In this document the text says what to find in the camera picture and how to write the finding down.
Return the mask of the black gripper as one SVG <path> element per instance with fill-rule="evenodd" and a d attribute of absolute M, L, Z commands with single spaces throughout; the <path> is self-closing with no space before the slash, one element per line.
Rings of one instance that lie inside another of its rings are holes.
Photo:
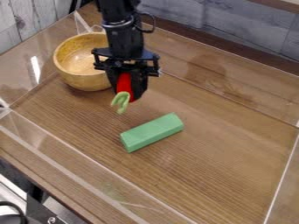
<path fill-rule="evenodd" d="M 155 32 L 144 29 L 140 17 L 127 17 L 116 21 L 104 18 L 102 26 L 107 33 L 107 47 L 95 48 L 95 68 L 104 70 L 118 93 L 118 79 L 123 72 L 131 73 L 132 102 L 139 100 L 147 90 L 148 77 L 159 76 L 160 56 L 146 49 L 144 35 Z"/>

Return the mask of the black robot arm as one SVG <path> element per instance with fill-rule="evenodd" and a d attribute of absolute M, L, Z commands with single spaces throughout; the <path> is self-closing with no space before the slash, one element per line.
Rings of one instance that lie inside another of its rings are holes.
<path fill-rule="evenodd" d="M 102 27 L 107 34 L 107 47 L 94 48 L 94 66 L 104 70 L 115 93 L 128 92 L 130 102 L 139 100 L 147 90 L 148 77 L 158 77 L 160 56 L 146 49 L 146 30 L 142 16 L 155 17 L 138 10 L 140 0 L 96 0 L 102 13 Z"/>

